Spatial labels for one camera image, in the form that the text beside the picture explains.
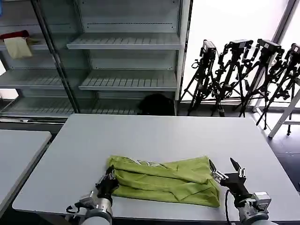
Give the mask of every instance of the metal frame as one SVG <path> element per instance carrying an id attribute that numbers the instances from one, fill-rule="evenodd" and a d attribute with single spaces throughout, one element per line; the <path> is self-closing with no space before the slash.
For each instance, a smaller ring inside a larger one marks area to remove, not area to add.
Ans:
<path id="1" fill-rule="evenodd" d="M 44 14 L 44 12 L 42 10 L 42 7 L 40 5 L 40 1 L 39 0 L 30 0 L 30 1 L 31 1 L 33 10 L 34 10 L 34 12 L 37 16 L 37 20 L 38 20 L 38 23 L 39 23 L 40 28 L 42 30 L 42 33 L 45 37 L 46 44 L 49 48 L 49 51 L 50 51 L 51 55 L 53 56 L 58 74 L 61 78 L 61 82 L 62 82 L 62 84 L 64 86 L 64 89 L 67 93 L 68 99 L 69 99 L 69 101 L 70 101 L 70 103 L 73 107 L 74 112 L 75 113 L 80 113 L 80 109 L 79 109 L 77 100 L 74 96 L 74 93 L 73 93 L 71 87 L 70 87 L 69 81 L 68 81 L 67 76 L 66 76 L 66 72 L 64 71 L 64 68 L 62 67 L 60 56 L 59 56 L 59 54 L 57 52 L 57 49 L 55 47 L 55 44 L 53 42 L 53 38 L 52 38 L 52 35 L 51 35 L 51 32 L 50 32 L 50 29 L 48 27 L 48 24 L 46 22 L 45 14 Z"/>
<path id="2" fill-rule="evenodd" d="M 273 138 L 275 136 L 275 134 L 277 133 L 277 131 L 283 124 L 300 125 L 300 121 L 286 120 L 286 118 L 291 114 L 291 112 L 293 111 L 293 109 L 295 108 L 295 106 L 299 102 L 299 100 L 300 100 L 300 90 L 297 92 L 297 94 L 292 99 L 289 106 L 286 108 L 286 110 L 284 111 L 284 113 L 282 114 L 282 116 L 280 117 L 280 119 L 278 120 L 276 125 L 274 126 L 274 128 L 271 130 L 271 132 L 269 134 L 270 138 Z"/>

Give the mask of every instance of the metal shelf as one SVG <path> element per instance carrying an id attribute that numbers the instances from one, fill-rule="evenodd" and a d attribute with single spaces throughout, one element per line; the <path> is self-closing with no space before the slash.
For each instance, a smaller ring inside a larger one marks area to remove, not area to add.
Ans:
<path id="1" fill-rule="evenodd" d="M 15 69 L 0 76 L 0 88 L 64 89 L 56 69 Z"/>
<path id="2" fill-rule="evenodd" d="M 32 50 L 48 50 L 48 46 L 42 34 L 34 34 L 30 36 L 32 39 L 37 40 L 38 43 L 30 45 L 30 49 Z M 6 46 L 3 41 L 0 44 L 0 51 L 5 51 Z"/>
<path id="3" fill-rule="evenodd" d="M 173 71 L 92 70 L 79 86 L 81 90 L 176 91 Z"/>
<path id="4" fill-rule="evenodd" d="M 59 117 L 73 114 L 67 97 L 19 97 L 1 112 L 1 116 Z"/>
<path id="5" fill-rule="evenodd" d="M 140 100 L 135 99 L 98 99 L 90 113 L 114 115 L 138 115 Z"/>
<path id="6" fill-rule="evenodd" d="M 180 49 L 176 33 L 84 33 L 68 49 Z"/>
<path id="7" fill-rule="evenodd" d="M 30 38 L 38 41 L 36 44 L 29 45 L 32 50 L 48 50 L 48 46 L 43 34 L 32 34 Z M 57 49 L 66 48 L 66 44 L 72 39 L 70 34 L 54 34 L 53 39 L 55 40 Z M 3 41 L 0 42 L 0 51 L 5 51 L 6 46 Z"/>

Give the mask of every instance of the tripod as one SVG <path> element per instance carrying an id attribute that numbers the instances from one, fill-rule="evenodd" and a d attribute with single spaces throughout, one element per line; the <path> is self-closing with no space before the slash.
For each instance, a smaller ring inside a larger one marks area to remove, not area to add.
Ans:
<path id="1" fill-rule="evenodd" d="M 264 98 L 267 97 L 267 85 L 265 85 L 266 82 L 264 82 L 263 86 L 261 86 L 260 88 L 256 88 L 256 87 L 258 85 L 259 78 L 260 78 L 261 73 L 263 71 L 265 73 L 265 79 L 268 79 L 268 67 L 269 67 L 269 61 L 270 61 L 271 57 L 275 53 L 281 53 L 282 52 L 282 49 L 281 49 L 280 45 L 277 45 L 276 43 L 268 41 L 268 40 L 258 39 L 256 48 L 260 49 L 261 46 L 262 46 L 261 56 L 259 57 L 259 60 L 254 64 L 254 66 L 252 68 L 252 69 L 254 69 L 256 66 L 258 66 L 258 69 L 257 69 L 257 72 L 256 72 L 254 78 L 253 78 L 253 81 L 251 83 L 249 91 L 246 94 L 245 101 L 240 104 L 241 105 L 241 110 L 240 110 L 239 117 L 241 117 L 242 114 L 245 114 L 248 102 L 249 102 L 250 98 L 253 95 L 259 93 L 259 94 L 263 95 Z"/>
<path id="2" fill-rule="evenodd" d="M 288 91 L 292 89 L 292 99 L 294 98 L 295 94 L 295 84 L 296 84 L 296 78 L 298 77 L 300 73 L 300 69 L 297 70 L 297 64 L 300 63 L 300 47 L 296 44 L 292 44 L 291 49 L 286 53 L 285 59 L 289 62 L 288 64 L 284 64 L 280 71 L 278 72 L 279 74 L 283 73 L 283 71 L 286 69 L 284 76 L 282 77 L 280 83 L 278 84 L 273 96 L 270 98 L 269 103 L 267 106 L 265 106 L 262 115 L 260 116 L 259 120 L 257 121 L 256 125 L 260 123 L 262 120 L 263 116 L 267 114 L 270 105 L 274 102 L 275 98 L 283 97 L 284 99 L 289 98 Z M 282 85 L 290 79 L 287 87 L 285 90 L 283 90 Z M 291 125 L 288 127 L 287 135 L 291 133 Z"/>
<path id="3" fill-rule="evenodd" d="M 196 62 L 192 65 L 192 68 L 197 68 L 197 71 L 195 72 L 195 75 L 188 84 L 187 88 L 184 89 L 184 92 L 180 98 L 180 100 L 182 100 L 186 93 L 189 93 L 193 97 L 187 110 L 187 116 L 189 116 L 193 110 L 196 110 L 201 104 L 202 100 L 207 98 L 211 93 L 209 81 L 210 77 L 213 79 L 212 67 L 216 58 L 216 50 L 216 47 L 211 41 L 204 40 L 203 47 L 200 51 L 200 61 L 195 60 Z M 197 81 L 197 85 L 194 94 L 192 94 L 188 89 L 195 80 Z"/>
<path id="4" fill-rule="evenodd" d="M 238 75 L 237 75 L 237 80 L 236 85 L 240 85 L 240 98 L 241 101 L 244 102 L 244 94 L 243 94 L 243 88 L 242 88 L 242 71 L 244 68 L 244 64 L 241 65 L 239 60 L 240 56 L 244 53 L 243 55 L 243 61 L 245 62 L 245 58 L 247 57 L 247 54 L 249 52 L 249 49 L 251 48 L 251 45 L 253 44 L 252 40 L 237 40 L 237 41 L 231 41 L 229 44 L 226 44 L 224 47 L 223 52 L 220 54 L 218 64 L 220 65 L 220 68 L 216 71 L 217 74 L 217 80 L 216 82 L 219 83 L 220 85 L 220 91 L 219 94 L 216 95 L 216 104 L 215 107 L 212 110 L 212 114 L 214 114 L 215 110 L 219 107 L 218 105 L 221 104 L 221 100 L 224 100 L 225 98 L 229 97 L 232 95 L 232 92 L 234 90 L 233 86 L 235 83 L 229 84 L 230 78 L 232 76 L 232 73 L 235 71 L 235 68 L 238 70 Z M 224 56 L 228 53 L 228 50 L 231 49 L 232 52 L 232 57 L 231 59 L 227 62 L 227 64 L 224 66 Z M 226 72 L 226 69 L 229 67 L 228 73 L 226 75 L 226 78 L 223 82 L 220 83 L 221 76 L 224 72 Z"/>

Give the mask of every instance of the black cable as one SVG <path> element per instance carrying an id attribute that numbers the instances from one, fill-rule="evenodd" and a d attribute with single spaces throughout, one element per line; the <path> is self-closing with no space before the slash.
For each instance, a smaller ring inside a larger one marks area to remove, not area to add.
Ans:
<path id="1" fill-rule="evenodd" d="M 226 191 L 226 194 L 225 194 L 225 214 L 226 214 L 227 224 L 228 224 L 228 225 L 231 225 L 231 223 L 230 223 L 230 221 L 229 221 L 229 217 L 228 217 L 228 206 L 227 206 L 228 193 L 229 193 L 229 189 Z"/>

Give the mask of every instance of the white table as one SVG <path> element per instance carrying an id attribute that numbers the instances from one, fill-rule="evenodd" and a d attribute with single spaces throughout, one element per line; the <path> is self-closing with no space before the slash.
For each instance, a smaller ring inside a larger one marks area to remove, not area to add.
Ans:
<path id="1" fill-rule="evenodd" d="M 110 155 L 172 162 L 207 155 L 225 173 L 229 157 L 246 167 L 249 192 L 267 191 L 273 221 L 300 220 L 300 196 L 251 119 L 73 114 L 13 203 L 13 208 L 66 215 L 66 207 L 89 193 L 106 170 Z M 225 221 L 221 207 L 114 197 L 117 218 Z M 238 211 L 229 198 L 229 217 Z"/>
<path id="2" fill-rule="evenodd" d="M 0 217 L 37 164 L 50 132 L 0 130 Z"/>

